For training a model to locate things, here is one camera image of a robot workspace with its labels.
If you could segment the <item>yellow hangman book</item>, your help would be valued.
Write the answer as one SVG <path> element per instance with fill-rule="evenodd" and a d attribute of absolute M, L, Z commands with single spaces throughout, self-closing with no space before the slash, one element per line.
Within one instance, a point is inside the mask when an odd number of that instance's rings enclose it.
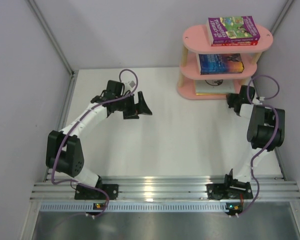
<path fill-rule="evenodd" d="M 228 93 L 196 93 L 196 96 L 212 96 L 212 95 L 216 95 L 216 96 L 225 96 Z"/>

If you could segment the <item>purple 117-Storey Treehouse book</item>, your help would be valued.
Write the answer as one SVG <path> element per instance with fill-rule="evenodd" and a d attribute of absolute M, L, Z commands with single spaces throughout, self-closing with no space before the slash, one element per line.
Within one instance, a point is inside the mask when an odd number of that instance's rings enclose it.
<path fill-rule="evenodd" d="M 258 42 L 260 39 L 252 16 L 209 17 L 206 27 L 212 44 Z"/>

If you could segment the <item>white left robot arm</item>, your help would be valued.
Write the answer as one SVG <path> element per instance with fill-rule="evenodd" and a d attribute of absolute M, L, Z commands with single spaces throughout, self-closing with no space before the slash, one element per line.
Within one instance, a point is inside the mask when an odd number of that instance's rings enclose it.
<path fill-rule="evenodd" d="M 80 116 L 62 130 L 49 133 L 46 166 L 53 172 L 66 174 L 73 182 L 85 185 L 85 192 L 91 198 L 99 198 L 103 194 L 102 179 L 88 168 L 81 140 L 114 112 L 122 112 L 125 120 L 138 119 L 140 115 L 151 116 L 153 113 L 143 92 L 134 93 L 136 89 L 134 81 L 109 80 L 106 89 L 91 99 Z"/>

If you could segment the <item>blue Jane Eyre book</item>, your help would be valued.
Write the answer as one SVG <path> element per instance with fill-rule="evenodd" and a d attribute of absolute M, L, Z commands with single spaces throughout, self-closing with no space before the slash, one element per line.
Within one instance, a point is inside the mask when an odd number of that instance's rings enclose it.
<path fill-rule="evenodd" d="M 201 75 L 239 74 L 245 69 L 240 53 L 197 54 Z"/>

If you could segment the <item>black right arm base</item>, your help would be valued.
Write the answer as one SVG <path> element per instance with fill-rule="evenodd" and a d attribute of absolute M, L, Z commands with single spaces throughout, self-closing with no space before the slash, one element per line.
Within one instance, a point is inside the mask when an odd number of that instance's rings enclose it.
<path fill-rule="evenodd" d="M 234 178 L 233 169 L 224 176 L 223 183 L 209 183 L 206 185 L 209 200 L 240 200 L 253 199 L 250 182 L 242 182 Z"/>

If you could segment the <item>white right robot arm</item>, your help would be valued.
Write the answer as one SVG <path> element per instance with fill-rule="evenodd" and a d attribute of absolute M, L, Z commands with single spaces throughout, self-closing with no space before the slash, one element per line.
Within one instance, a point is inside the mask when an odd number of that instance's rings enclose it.
<path fill-rule="evenodd" d="M 245 156 L 232 169 L 232 177 L 239 182 L 250 182 L 251 170 L 285 139 L 286 111 L 265 106 L 255 97 L 255 88 L 242 85 L 239 93 L 226 96 L 226 102 L 237 116 L 249 120 L 246 139 L 249 143 Z"/>

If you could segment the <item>red 13-Storey Treehouse book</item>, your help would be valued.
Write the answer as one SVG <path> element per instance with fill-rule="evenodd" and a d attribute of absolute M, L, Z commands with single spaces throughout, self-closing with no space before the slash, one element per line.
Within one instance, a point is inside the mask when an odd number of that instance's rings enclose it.
<path fill-rule="evenodd" d="M 232 47 L 232 46 L 256 46 L 258 41 L 245 41 L 245 42 L 226 42 L 226 43 L 213 43 L 212 47 Z"/>

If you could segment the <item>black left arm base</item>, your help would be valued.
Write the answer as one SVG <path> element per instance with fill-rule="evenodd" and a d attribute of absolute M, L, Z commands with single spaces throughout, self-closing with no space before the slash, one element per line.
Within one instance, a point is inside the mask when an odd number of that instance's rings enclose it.
<path fill-rule="evenodd" d="M 116 200 L 119 194 L 118 184 L 103 183 L 99 179 L 94 189 L 78 184 L 75 187 L 75 200 Z"/>

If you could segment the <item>grey-green file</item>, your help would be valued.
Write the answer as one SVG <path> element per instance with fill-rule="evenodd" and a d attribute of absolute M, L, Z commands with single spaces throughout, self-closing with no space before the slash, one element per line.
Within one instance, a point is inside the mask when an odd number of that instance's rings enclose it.
<path fill-rule="evenodd" d="M 194 89 L 197 95 L 203 94 L 234 94 L 235 85 L 231 80 L 194 80 Z"/>

